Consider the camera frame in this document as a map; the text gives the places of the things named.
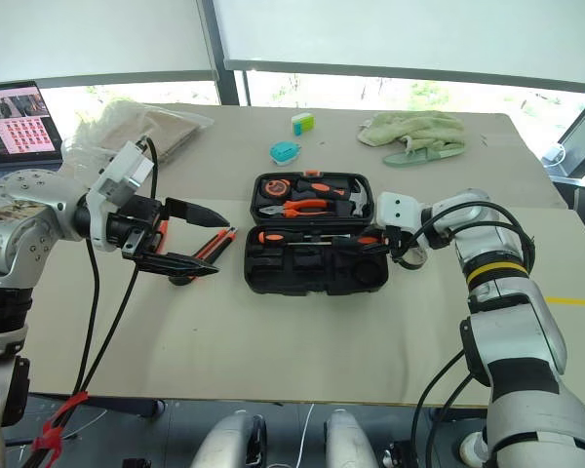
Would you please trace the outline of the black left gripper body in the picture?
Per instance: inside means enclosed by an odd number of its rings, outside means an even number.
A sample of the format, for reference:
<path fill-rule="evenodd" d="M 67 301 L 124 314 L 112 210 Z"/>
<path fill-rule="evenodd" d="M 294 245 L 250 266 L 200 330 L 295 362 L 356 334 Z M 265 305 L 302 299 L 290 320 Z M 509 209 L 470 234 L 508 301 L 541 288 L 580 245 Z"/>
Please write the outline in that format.
<path fill-rule="evenodd" d="M 135 261 L 144 253 L 161 254 L 166 228 L 161 225 L 164 204 L 156 199 L 133 196 L 116 213 L 108 216 L 106 240 L 121 250 L 123 258 Z"/>

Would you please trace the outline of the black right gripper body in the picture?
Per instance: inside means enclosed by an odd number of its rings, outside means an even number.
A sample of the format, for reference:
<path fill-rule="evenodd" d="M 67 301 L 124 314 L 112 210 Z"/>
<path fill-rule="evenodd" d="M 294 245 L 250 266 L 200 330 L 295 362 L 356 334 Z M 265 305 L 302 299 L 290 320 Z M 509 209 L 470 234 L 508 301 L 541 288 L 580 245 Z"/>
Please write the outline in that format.
<path fill-rule="evenodd" d="M 387 225 L 384 228 L 384 237 L 386 240 L 386 246 L 390 253 L 391 259 L 395 263 L 401 263 L 404 254 L 407 252 L 403 248 L 403 234 L 400 227 Z"/>

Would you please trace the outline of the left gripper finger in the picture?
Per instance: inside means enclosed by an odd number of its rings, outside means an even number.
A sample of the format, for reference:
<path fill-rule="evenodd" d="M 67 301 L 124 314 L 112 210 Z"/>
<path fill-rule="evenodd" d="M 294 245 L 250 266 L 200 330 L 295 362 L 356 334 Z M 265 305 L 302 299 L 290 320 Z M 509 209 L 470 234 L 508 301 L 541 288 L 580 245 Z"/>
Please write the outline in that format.
<path fill-rule="evenodd" d="M 135 257 L 139 271 L 168 277 L 204 277 L 217 273 L 216 266 L 197 258 L 179 253 L 143 253 Z"/>
<path fill-rule="evenodd" d="M 201 227 L 228 227 L 230 225 L 225 217 L 209 208 L 171 197 L 165 200 L 163 212 L 165 219 L 174 217 Z"/>

